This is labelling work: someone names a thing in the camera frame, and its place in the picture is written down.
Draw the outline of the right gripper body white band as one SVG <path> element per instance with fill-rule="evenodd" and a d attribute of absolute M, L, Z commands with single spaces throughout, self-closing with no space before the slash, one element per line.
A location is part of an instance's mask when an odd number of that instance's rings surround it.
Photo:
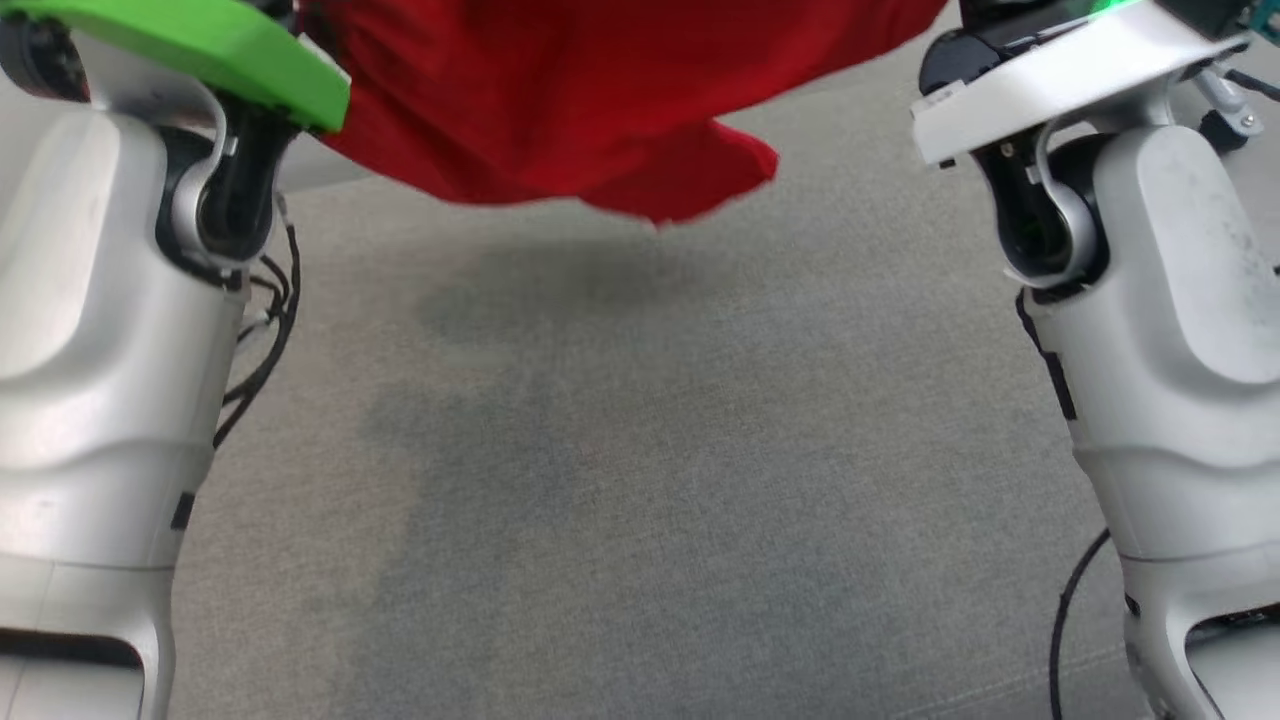
<path fill-rule="evenodd" d="M 938 165 L 1248 41 L 1247 33 L 1207 38 L 1155 1 L 1124 3 L 977 79 L 952 82 L 918 101 L 913 138 L 922 160 Z"/>

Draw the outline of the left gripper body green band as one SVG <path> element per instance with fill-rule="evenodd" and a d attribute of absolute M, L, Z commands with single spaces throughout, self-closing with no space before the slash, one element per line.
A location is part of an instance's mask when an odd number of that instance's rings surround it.
<path fill-rule="evenodd" d="M 56 20 L 241 100 L 334 133 L 349 81 L 270 17 L 242 1 L 5 1 L 3 17 Z"/>

